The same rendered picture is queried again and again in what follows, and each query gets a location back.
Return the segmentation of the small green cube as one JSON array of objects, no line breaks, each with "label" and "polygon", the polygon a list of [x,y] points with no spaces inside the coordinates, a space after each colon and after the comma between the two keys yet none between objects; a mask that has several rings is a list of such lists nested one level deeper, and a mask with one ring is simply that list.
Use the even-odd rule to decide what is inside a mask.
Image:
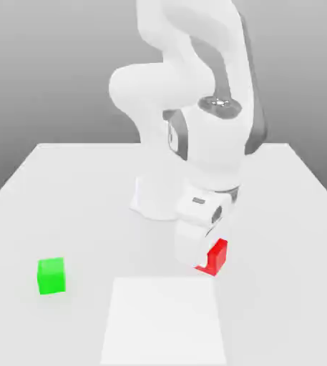
[{"label": "small green cube", "polygon": [[64,259],[62,257],[41,259],[37,266],[39,294],[49,295],[66,291]]}]

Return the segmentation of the small red cube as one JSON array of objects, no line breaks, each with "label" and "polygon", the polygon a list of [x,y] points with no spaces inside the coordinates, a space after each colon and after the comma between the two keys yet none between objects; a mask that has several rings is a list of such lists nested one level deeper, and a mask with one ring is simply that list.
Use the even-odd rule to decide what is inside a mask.
[{"label": "small red cube", "polygon": [[207,253],[206,265],[198,265],[195,269],[206,274],[216,276],[227,257],[228,242],[222,238],[218,239],[215,245]]}]

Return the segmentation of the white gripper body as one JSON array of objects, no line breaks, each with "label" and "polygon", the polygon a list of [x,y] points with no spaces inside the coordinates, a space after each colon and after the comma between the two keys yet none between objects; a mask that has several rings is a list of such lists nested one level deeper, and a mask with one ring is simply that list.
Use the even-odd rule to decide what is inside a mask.
[{"label": "white gripper body", "polygon": [[176,259],[190,267],[206,267],[208,252],[214,247],[219,236],[217,229],[178,220],[174,234]]}]

